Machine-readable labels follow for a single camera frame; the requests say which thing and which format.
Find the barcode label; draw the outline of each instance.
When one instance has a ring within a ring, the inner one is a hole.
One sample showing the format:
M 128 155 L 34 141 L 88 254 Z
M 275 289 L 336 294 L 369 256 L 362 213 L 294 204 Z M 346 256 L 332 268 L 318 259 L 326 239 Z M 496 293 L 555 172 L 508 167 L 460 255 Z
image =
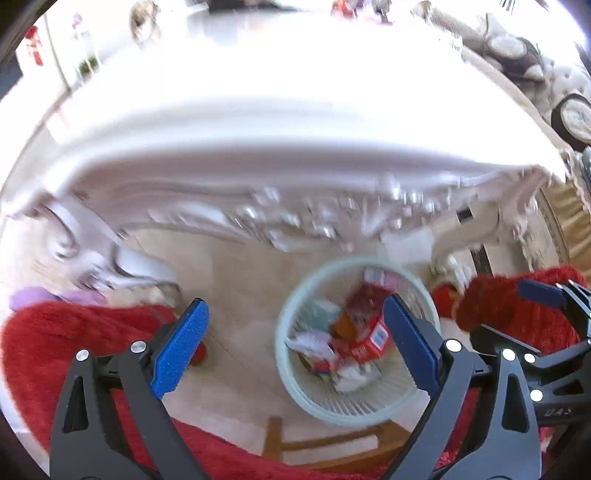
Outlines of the barcode label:
M 371 337 L 369 337 L 369 340 L 381 350 L 384 348 L 386 340 L 388 340 L 388 331 L 382 325 L 378 324 Z

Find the blue gripper pad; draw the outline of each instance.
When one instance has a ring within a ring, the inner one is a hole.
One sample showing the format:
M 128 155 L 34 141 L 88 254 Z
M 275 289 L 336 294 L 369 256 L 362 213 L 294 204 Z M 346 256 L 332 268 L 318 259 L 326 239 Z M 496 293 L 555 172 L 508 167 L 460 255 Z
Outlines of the blue gripper pad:
M 517 284 L 517 293 L 524 300 L 531 300 L 552 309 L 566 306 L 566 299 L 558 287 L 534 280 L 521 280 Z
M 150 387 L 161 400 L 165 393 L 174 391 L 209 324 L 209 309 L 201 299 L 193 300 L 152 358 L 153 376 Z
M 384 302 L 384 323 L 417 387 L 426 391 L 431 398 L 435 397 L 441 390 L 437 356 L 397 296 L 388 297 Z

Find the wooden chair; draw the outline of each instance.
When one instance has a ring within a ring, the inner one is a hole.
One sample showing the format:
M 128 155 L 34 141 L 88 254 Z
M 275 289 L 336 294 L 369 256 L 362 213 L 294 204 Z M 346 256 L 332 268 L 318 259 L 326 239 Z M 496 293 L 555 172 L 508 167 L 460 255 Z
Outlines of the wooden chair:
M 283 420 L 280 417 L 271 417 L 267 423 L 267 435 L 262 450 L 262 457 L 269 460 L 282 462 L 283 452 L 295 450 L 307 450 L 314 448 L 346 443 L 375 435 L 378 438 L 378 447 L 366 452 L 356 453 L 332 460 L 324 460 L 315 463 L 297 465 L 310 470 L 332 473 L 358 473 L 383 465 L 393 459 L 409 437 L 409 432 L 393 421 L 386 421 L 374 427 L 368 427 L 357 432 L 324 437 L 314 440 L 302 440 L 299 442 L 283 441 Z

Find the plastic basket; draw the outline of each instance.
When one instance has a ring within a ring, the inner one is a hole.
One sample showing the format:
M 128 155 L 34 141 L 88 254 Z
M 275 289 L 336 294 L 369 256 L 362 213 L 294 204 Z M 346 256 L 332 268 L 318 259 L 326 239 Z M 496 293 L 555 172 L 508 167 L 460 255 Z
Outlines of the plastic basket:
M 441 331 L 435 305 L 422 282 L 388 260 L 347 257 L 328 263 L 305 278 L 281 310 L 275 333 L 275 358 L 281 380 L 296 403 L 329 423 L 352 427 L 375 425 L 390 419 L 400 408 L 417 399 L 418 389 L 396 348 L 391 348 L 380 360 L 382 378 L 352 393 L 339 394 L 331 385 L 309 373 L 298 354 L 285 345 L 310 300 L 327 297 L 342 304 L 353 286 L 352 279 L 358 281 L 362 270 L 370 267 L 396 273 L 400 277 L 398 294 L 411 311 Z

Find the floor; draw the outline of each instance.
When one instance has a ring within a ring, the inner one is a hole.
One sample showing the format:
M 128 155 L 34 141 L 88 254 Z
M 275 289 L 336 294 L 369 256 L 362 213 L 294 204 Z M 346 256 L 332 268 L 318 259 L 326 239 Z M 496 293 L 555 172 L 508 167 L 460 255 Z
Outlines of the floor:
M 10 315 L 8 296 L 18 288 L 42 285 L 52 291 L 70 287 L 64 268 L 44 249 L 44 220 L 7 220 L 0 238 L 0 319 Z M 428 259 L 434 235 L 457 226 L 457 216 L 449 216 L 432 228 L 423 228 L 402 237 L 387 239 L 384 247 L 367 245 L 364 253 L 379 252 L 404 264 L 426 283 L 430 281 Z M 198 235 L 159 230 L 135 233 L 130 245 L 165 258 L 180 277 L 185 301 L 207 300 L 212 318 L 207 334 L 209 359 L 202 367 L 187 370 L 177 390 L 164 397 L 169 413 L 182 421 L 222 436 L 250 451 L 260 453 L 267 419 L 284 419 L 285 438 L 309 439 L 350 431 L 326 424 L 305 413 L 289 397 L 274 364 L 274 326 L 280 308 L 297 283 L 318 265 L 344 255 L 337 248 L 313 254 L 286 254 L 264 244 L 237 244 Z M 495 273 L 513 274 L 523 269 L 514 248 L 489 248 Z M 469 251 L 458 253 L 463 265 L 474 269 Z M 112 304 L 134 304 L 142 291 L 110 294 Z M 449 322 L 444 336 L 461 332 Z M 21 439 L 47 466 L 47 457 L 35 447 L 14 411 L 9 394 L 0 388 L 0 406 Z M 407 406 L 394 417 L 412 429 L 421 416 L 428 397 Z M 329 451 L 290 454 L 289 463 L 312 462 L 355 453 L 374 447 L 363 440 Z

